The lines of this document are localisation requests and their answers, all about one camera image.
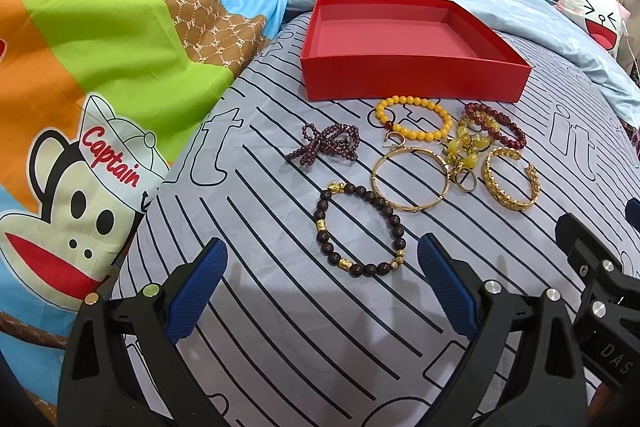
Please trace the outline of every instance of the gold bangle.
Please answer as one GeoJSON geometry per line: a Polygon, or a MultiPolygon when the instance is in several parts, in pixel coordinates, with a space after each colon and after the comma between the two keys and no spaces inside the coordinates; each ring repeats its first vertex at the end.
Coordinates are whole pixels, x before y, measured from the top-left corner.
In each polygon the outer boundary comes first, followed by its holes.
{"type": "Polygon", "coordinates": [[[493,156],[507,156],[507,158],[511,158],[513,160],[521,160],[522,154],[520,153],[520,151],[515,149],[510,149],[508,147],[498,147],[496,149],[493,149],[487,155],[486,160],[484,160],[484,165],[482,165],[482,177],[484,178],[486,188],[489,190],[494,199],[498,201],[498,203],[500,203],[502,206],[505,206],[510,210],[523,211],[527,210],[530,206],[533,206],[540,197],[540,178],[538,177],[536,168],[530,163],[524,169],[527,178],[531,183],[531,200],[518,201],[513,199],[504,190],[498,187],[498,184],[495,181],[495,177],[491,172],[491,158],[493,156]]]}
{"type": "Polygon", "coordinates": [[[388,132],[385,136],[385,141],[387,141],[393,135],[401,138],[402,141],[399,145],[392,145],[391,147],[389,147],[391,150],[387,154],[382,156],[382,158],[380,158],[380,160],[378,160],[376,165],[373,167],[373,170],[371,171],[371,187],[373,188],[373,192],[377,197],[385,198],[386,203],[392,208],[394,208],[395,210],[402,210],[403,212],[421,212],[423,210],[426,210],[427,208],[431,208],[434,204],[439,203],[444,199],[444,196],[447,194],[447,191],[449,190],[449,187],[451,185],[451,180],[449,178],[449,166],[447,166],[447,162],[444,161],[444,159],[442,159],[436,153],[428,149],[421,149],[419,147],[405,147],[404,136],[402,136],[398,132],[395,132],[395,131],[388,132]],[[442,170],[443,170],[442,174],[444,175],[444,179],[445,179],[444,189],[442,193],[430,203],[422,204],[420,206],[405,206],[404,204],[394,203],[393,201],[389,201],[389,199],[386,196],[383,196],[382,192],[380,192],[380,189],[378,188],[378,169],[380,169],[380,166],[389,158],[393,158],[394,156],[398,156],[399,154],[405,154],[408,152],[417,152],[420,154],[430,156],[439,163],[440,167],[442,167],[442,170]]]}

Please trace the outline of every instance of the red box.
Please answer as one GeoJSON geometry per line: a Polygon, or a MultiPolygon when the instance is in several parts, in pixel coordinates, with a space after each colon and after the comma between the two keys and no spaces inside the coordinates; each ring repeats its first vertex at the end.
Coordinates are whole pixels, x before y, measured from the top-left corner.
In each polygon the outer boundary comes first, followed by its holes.
{"type": "Polygon", "coordinates": [[[517,102],[531,72],[491,28],[447,0],[318,0],[300,63],[309,100],[517,102]]]}

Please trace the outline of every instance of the yellow beaded bracelet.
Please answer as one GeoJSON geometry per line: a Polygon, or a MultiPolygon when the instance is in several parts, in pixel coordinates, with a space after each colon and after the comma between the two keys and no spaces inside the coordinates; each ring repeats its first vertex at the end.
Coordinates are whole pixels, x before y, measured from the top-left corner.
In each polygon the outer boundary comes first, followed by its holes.
{"type": "Polygon", "coordinates": [[[435,103],[428,98],[419,98],[418,96],[390,96],[387,99],[380,100],[378,105],[376,106],[376,118],[380,120],[380,123],[385,126],[385,128],[389,131],[395,131],[405,138],[409,140],[424,140],[425,142],[430,142],[433,140],[444,140],[451,127],[453,126],[453,121],[450,114],[444,109],[439,103],[435,103]],[[385,114],[385,109],[387,107],[391,107],[395,103],[409,103],[412,105],[421,105],[429,110],[432,110],[440,115],[444,125],[439,131],[435,132],[425,132],[422,130],[412,130],[407,129],[407,127],[402,127],[399,123],[394,123],[391,119],[385,114]]]}

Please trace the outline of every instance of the cartoon face on pillow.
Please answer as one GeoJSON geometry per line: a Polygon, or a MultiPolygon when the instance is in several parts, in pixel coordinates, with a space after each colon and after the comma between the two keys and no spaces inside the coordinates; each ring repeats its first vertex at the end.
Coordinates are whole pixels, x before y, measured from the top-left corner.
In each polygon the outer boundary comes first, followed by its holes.
{"type": "Polygon", "coordinates": [[[614,58],[630,13],[616,0],[559,0],[556,8],[614,58]]]}

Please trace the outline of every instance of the dark red beaded bracelet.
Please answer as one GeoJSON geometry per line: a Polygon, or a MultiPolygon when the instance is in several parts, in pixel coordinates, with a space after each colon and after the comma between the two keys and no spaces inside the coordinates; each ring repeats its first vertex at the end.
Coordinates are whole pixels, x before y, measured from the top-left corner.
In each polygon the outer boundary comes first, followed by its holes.
{"type": "Polygon", "coordinates": [[[404,263],[404,247],[406,247],[406,241],[402,237],[404,228],[400,224],[400,216],[394,214],[393,208],[387,204],[385,198],[377,198],[372,190],[367,190],[362,185],[356,187],[353,183],[332,182],[325,190],[320,192],[320,199],[316,204],[316,208],[317,210],[314,213],[314,221],[316,222],[316,229],[318,229],[316,241],[320,244],[320,251],[327,256],[327,262],[332,266],[342,268],[349,272],[352,277],[360,277],[361,275],[373,277],[374,275],[386,275],[391,270],[397,270],[404,263]],[[377,266],[373,263],[364,265],[344,259],[337,251],[334,251],[334,245],[329,242],[330,236],[324,222],[325,212],[329,208],[329,201],[331,201],[334,194],[355,194],[356,197],[362,198],[380,211],[380,214],[386,218],[392,227],[391,235],[394,237],[393,246],[396,250],[396,259],[394,261],[380,263],[377,266]]]}
{"type": "Polygon", "coordinates": [[[479,125],[482,130],[487,131],[489,136],[500,142],[505,147],[511,149],[524,149],[527,145],[527,136],[524,131],[511,121],[506,114],[500,111],[492,109],[484,103],[470,102],[465,104],[465,112],[472,118],[476,125],[479,125]],[[513,140],[507,135],[502,134],[497,126],[494,128],[489,119],[495,120],[498,124],[504,125],[511,129],[511,132],[516,136],[513,140]]]}

